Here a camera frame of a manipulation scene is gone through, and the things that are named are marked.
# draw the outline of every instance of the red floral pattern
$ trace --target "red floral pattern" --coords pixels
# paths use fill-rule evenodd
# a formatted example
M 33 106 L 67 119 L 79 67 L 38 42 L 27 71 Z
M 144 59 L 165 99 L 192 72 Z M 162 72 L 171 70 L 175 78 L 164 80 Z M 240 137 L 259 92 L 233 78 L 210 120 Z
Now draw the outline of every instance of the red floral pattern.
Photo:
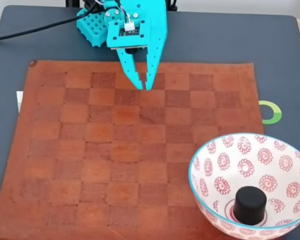
M 238 170 L 241 175 L 245 178 L 250 177 L 255 172 L 255 167 L 252 162 L 248 159 L 242 159 L 238 163 Z
M 208 145 L 206 146 L 206 148 L 208 149 L 208 152 L 210 154 L 214 154 L 217 149 L 216 142 L 215 141 L 209 142 Z
M 235 142 L 232 135 L 224 136 L 221 139 L 226 148 L 230 148 Z
M 216 212 L 218 212 L 218 204 L 219 204 L 219 201 L 218 201 L 218 200 L 213 202 L 213 209 L 214 209 Z
M 207 158 L 204 161 L 204 173 L 207 177 L 211 176 L 213 172 L 212 162 L 210 158 Z
M 268 165 L 274 159 L 271 151 L 267 148 L 261 148 L 258 152 L 258 160 L 264 165 Z
M 287 145 L 284 144 L 283 142 L 275 140 L 274 141 L 274 147 L 282 152 L 283 150 L 286 149 Z
M 294 208 L 293 208 L 293 213 L 297 214 L 300 212 L 300 200 L 295 204 Z
M 223 221 L 223 220 L 221 221 L 221 226 L 230 231 L 233 231 L 236 229 L 236 227 L 234 225 L 232 225 L 226 221 Z
M 259 181 L 259 186 L 262 190 L 270 193 L 272 191 L 274 191 L 278 184 L 277 184 L 277 180 L 270 175 L 263 175 Z
M 281 200 L 279 200 L 279 199 L 271 198 L 271 199 L 268 200 L 268 202 L 273 207 L 273 210 L 275 211 L 275 213 L 280 213 L 286 207 L 286 205 L 284 204 L 284 202 L 281 201 Z
M 242 233 L 243 235 L 253 235 L 253 234 L 256 233 L 255 230 L 248 229 L 248 228 L 240 228 L 239 231 L 240 231 L 240 233 Z
M 251 151 L 251 143 L 246 137 L 240 137 L 238 142 L 238 149 L 242 154 L 247 154 Z
M 279 166 L 283 171 L 289 172 L 293 166 L 294 162 L 292 158 L 288 155 L 283 155 L 280 157 Z
M 204 197 L 209 196 L 207 184 L 206 184 L 205 180 L 203 180 L 202 178 L 200 179 L 200 189 L 201 189 L 201 193 Z
M 221 195 L 226 195 L 231 191 L 229 183 L 221 176 L 215 179 L 214 187 Z
M 300 192 L 300 184 L 297 182 L 292 182 L 286 188 L 286 196 L 291 199 L 295 199 Z
M 258 136 L 258 135 L 255 135 L 254 138 L 261 144 L 263 144 L 266 140 L 267 140 L 267 137 L 266 136 Z
M 225 152 L 219 155 L 218 165 L 222 171 L 227 170 L 230 167 L 230 158 Z
M 194 166 L 195 170 L 198 170 L 198 171 L 200 170 L 200 161 L 199 161 L 198 156 L 195 156 L 195 160 L 194 160 L 193 166 Z

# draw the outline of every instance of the connector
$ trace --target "connector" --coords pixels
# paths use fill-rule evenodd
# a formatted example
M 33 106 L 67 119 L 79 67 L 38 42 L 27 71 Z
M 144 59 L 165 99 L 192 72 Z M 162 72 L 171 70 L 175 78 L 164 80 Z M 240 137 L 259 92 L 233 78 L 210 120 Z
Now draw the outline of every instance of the connector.
M 136 30 L 136 27 L 135 27 L 135 23 L 133 21 L 124 24 L 125 32 L 130 32 L 130 31 L 134 31 L 134 30 Z

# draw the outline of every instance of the teal bowl rim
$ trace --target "teal bowl rim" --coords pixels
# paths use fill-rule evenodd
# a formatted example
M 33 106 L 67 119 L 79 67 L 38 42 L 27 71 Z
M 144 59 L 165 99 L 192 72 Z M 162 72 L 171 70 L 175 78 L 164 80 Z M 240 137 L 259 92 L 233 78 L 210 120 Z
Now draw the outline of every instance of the teal bowl rim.
M 239 132 L 239 133 L 232 133 L 232 134 L 226 134 L 226 135 L 222 135 L 222 136 L 218 136 L 208 142 L 206 142 L 204 145 L 202 145 L 196 152 L 195 154 L 193 155 L 192 159 L 191 159 L 191 162 L 190 162 L 190 165 L 189 165 L 189 169 L 188 169 L 188 179 L 189 179 L 189 183 L 190 183 L 190 187 L 191 187 L 191 190 L 195 196 L 195 198 L 200 202 L 200 204 L 206 209 L 208 210 L 211 214 L 215 215 L 216 217 L 218 217 L 219 219 L 229 223 L 229 224 L 232 224 L 232 225 L 235 225 L 237 227 L 242 227 L 242 228 L 246 228 L 246 229 L 253 229 L 253 230 L 280 230 L 280 229 L 285 229 L 285 228 L 289 228 L 289 227 L 292 227 L 298 223 L 300 223 L 300 218 L 298 220 L 295 220 L 289 224 L 286 224 L 286 225 L 281 225 L 281 226 L 269 226 L 269 227 L 266 227 L 266 226 L 250 226 L 250 225 L 245 225 L 245 224 L 242 224 L 242 223 L 238 223 L 238 222 L 235 222 L 235 221 L 232 221 L 232 220 L 229 220 L 227 218 L 225 218 L 224 216 L 221 216 L 219 215 L 217 212 L 215 212 L 214 210 L 212 210 L 210 207 L 208 207 L 201 199 L 200 197 L 198 196 L 198 194 L 196 193 L 195 191 L 195 188 L 192 184 L 192 181 L 191 181 L 191 168 L 192 168 L 192 164 L 194 163 L 194 160 L 195 160 L 195 157 L 196 155 L 201 151 L 201 149 L 203 149 L 206 145 L 208 145 L 210 142 L 212 141 L 215 141 L 215 140 L 218 140 L 218 139 L 221 139 L 225 136 L 233 136 L 233 135 L 257 135 L 257 136 L 264 136 L 264 137 L 267 137 L 267 138 L 271 138 L 271 139 L 274 139 L 274 140 L 278 140 L 282 143 L 285 143 L 287 144 L 288 146 L 290 146 L 291 148 L 293 148 L 295 151 L 298 151 L 300 153 L 300 151 L 298 149 L 296 149 L 294 146 L 291 146 L 289 143 L 286 143 L 280 139 L 277 139 L 273 136 L 268 136 L 268 135 L 264 135 L 264 134 L 258 134 L 258 133 L 251 133 L 251 132 Z

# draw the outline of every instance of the black cylinder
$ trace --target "black cylinder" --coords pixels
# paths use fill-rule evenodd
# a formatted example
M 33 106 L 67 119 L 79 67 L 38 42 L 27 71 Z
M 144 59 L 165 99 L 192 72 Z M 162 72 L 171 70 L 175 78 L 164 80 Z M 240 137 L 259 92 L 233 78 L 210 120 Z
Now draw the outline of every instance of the black cylinder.
M 257 225 L 265 217 L 267 196 L 254 186 L 244 186 L 235 195 L 233 215 L 245 225 Z

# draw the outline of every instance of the robotic arm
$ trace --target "robotic arm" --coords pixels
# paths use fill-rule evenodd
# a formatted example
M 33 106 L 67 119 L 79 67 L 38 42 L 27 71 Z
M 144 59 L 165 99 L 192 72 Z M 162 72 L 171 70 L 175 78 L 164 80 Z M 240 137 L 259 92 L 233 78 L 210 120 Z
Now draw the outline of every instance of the robotic arm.
M 107 46 L 117 51 L 123 71 L 138 90 L 144 88 L 136 72 L 135 49 L 147 48 L 145 89 L 151 90 L 167 39 L 167 6 L 170 0 L 84 0 L 92 14 L 79 19 L 77 28 L 94 47 Z

